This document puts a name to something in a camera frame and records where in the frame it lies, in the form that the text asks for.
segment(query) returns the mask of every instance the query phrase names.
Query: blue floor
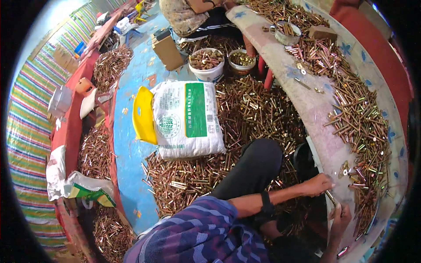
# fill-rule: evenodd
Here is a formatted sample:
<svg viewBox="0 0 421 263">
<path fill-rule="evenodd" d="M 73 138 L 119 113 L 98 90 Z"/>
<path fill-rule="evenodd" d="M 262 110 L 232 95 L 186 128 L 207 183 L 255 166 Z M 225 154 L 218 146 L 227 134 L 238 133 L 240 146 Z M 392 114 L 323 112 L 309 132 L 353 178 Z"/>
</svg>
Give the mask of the blue floor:
<svg viewBox="0 0 421 263">
<path fill-rule="evenodd" d="M 143 36 L 130 39 L 129 47 L 134 57 L 120 78 L 114 113 L 114 149 L 117 162 L 117 179 L 124 212 L 134 232 L 139 234 L 158 221 L 154 197 L 145 183 L 141 163 L 156 147 L 136 140 L 132 124 L 133 99 L 140 86 L 151 89 L 162 81 L 196 80 L 184 65 L 181 70 L 167 71 L 151 47 L 150 35 L 158 29 L 167 28 L 168 21 L 161 14 L 157 3 L 148 11 L 151 17 L 137 31 Z"/>
</svg>

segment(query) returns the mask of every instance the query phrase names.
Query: blue container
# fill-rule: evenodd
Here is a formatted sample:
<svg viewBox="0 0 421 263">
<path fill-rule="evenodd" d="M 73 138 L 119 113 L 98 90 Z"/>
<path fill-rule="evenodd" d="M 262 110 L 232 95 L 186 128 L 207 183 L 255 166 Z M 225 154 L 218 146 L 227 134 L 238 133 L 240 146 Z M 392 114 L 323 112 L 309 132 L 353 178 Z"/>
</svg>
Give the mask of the blue container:
<svg viewBox="0 0 421 263">
<path fill-rule="evenodd" d="M 77 47 L 75 48 L 75 53 L 78 54 L 79 56 L 82 55 L 83 50 L 86 48 L 85 43 L 82 41 L 79 43 L 79 45 L 77 45 Z"/>
</svg>

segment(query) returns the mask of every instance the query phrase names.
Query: sleeve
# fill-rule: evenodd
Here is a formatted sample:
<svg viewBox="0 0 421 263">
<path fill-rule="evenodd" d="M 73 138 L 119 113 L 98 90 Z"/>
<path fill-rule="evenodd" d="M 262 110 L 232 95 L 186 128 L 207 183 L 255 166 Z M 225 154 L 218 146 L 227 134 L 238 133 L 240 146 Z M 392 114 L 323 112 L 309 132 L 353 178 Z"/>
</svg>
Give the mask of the sleeve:
<svg viewBox="0 0 421 263">
<path fill-rule="evenodd" d="M 223 241 L 237 213 L 227 201 L 199 197 L 144 237 L 139 262 L 184 262 L 203 243 Z"/>
</svg>

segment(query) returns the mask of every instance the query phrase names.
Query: worker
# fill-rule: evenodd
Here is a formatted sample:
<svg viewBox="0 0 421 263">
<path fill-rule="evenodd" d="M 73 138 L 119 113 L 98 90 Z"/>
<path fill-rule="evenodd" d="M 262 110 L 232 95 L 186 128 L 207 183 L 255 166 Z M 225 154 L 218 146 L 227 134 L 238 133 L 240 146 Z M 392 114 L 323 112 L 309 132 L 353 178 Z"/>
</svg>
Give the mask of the worker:
<svg viewBox="0 0 421 263">
<path fill-rule="evenodd" d="M 270 139 L 244 146 L 238 163 L 213 192 L 160 221 L 126 252 L 124 262 L 333 262 L 351 220 L 349 207 L 338 205 L 331 215 L 330 239 L 321 258 L 299 240 L 283 236 L 273 219 L 274 205 L 300 196 L 318 196 L 333 185 L 320 173 L 303 183 L 266 192 L 279 175 L 282 157 L 279 144 Z M 266 248 L 263 237 L 273 245 Z"/>
<path fill-rule="evenodd" d="M 232 0 L 160 0 L 164 17 L 179 37 L 199 38 L 207 35 L 244 40 L 247 54 L 256 56 L 250 41 L 226 16 L 235 5 Z"/>
</svg>

